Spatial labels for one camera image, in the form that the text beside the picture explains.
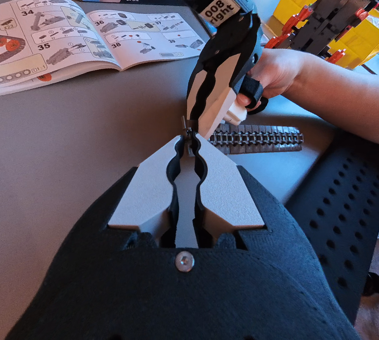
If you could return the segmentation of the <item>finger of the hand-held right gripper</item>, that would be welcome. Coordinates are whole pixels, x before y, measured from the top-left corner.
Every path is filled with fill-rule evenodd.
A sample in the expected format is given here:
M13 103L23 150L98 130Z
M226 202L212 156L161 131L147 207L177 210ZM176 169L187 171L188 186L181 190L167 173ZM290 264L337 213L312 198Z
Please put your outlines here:
M190 120L190 114L192 111L192 108L194 107L196 103L196 95L201 87L201 84L204 82L206 78L207 72L205 70L199 71L196 75L193 73L191 75L189 85L189 94L187 97L187 120Z
M240 53L225 60L215 72L215 86L206 99L206 107L198 119L198 133L210 138L222 119L239 125L242 121L242 107L235 103L236 93L229 86Z

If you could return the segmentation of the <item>person's right hand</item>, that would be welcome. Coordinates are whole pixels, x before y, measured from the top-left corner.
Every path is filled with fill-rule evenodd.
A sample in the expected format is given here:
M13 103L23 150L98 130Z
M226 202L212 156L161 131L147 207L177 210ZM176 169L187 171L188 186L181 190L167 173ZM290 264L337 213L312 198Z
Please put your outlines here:
M264 49L258 63L246 74L263 86L262 97L253 108L258 108L263 98L283 95L312 111L311 103L306 101L300 87L306 82L307 72L318 61L319 58L308 53L290 49Z

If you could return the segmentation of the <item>black perforated chair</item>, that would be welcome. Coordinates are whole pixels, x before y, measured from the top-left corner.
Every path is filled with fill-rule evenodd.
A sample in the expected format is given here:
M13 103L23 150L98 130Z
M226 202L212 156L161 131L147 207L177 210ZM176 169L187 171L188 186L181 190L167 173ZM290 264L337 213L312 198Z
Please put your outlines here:
M378 157L378 144L341 132L286 203L351 323L378 235Z

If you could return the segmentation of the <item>black toy robot orange wheels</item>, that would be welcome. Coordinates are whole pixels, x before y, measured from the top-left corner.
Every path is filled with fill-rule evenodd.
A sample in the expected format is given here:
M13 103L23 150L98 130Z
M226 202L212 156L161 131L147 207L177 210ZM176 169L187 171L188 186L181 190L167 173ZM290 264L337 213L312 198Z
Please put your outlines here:
M291 48L336 64L345 56L345 49L330 53L331 41L339 41L377 7L378 0L317 0L292 15L282 34L270 39L265 48Z

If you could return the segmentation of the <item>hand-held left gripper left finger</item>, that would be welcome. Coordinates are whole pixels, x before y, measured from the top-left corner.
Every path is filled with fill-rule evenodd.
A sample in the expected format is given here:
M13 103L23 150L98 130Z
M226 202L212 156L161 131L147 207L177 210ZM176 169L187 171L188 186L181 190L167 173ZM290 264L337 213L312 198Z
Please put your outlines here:
M180 173L184 137L176 136L140 163L108 225L149 232L164 248L175 247L178 195L174 180Z

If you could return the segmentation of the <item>grey desk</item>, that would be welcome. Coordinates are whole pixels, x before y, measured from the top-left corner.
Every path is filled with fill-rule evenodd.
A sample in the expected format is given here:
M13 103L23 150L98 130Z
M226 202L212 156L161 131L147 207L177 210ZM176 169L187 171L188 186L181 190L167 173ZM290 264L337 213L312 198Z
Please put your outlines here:
M1 314L4 339L26 310L54 255L87 208L131 167L182 133L197 58L99 70L1 96ZM335 129L283 96L248 123L303 132L300 152L232 156L284 203ZM176 179L177 247L197 248L198 177L185 153Z

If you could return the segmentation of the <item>white instruction booklet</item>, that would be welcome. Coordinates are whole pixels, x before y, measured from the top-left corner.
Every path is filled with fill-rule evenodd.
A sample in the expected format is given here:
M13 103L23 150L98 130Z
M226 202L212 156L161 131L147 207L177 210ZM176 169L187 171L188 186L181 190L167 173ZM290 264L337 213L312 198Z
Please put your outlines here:
M0 95L84 73L199 56L205 41L178 13L85 13L71 0L0 6Z

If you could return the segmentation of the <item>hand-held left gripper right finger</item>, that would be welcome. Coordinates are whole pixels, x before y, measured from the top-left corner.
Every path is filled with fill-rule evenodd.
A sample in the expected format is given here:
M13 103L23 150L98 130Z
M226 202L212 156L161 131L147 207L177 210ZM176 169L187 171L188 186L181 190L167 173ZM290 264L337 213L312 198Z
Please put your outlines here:
M193 226L199 248L211 248L223 233L263 229L265 223L237 165L200 134L192 134L196 187Z

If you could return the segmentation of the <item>person's right forearm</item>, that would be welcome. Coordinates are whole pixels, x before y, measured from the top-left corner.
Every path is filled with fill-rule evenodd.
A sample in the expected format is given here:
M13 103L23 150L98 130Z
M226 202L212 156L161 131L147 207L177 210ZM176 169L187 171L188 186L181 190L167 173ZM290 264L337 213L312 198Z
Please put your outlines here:
M287 99L325 121L379 143L378 76L349 71L314 55L281 49L294 62Z

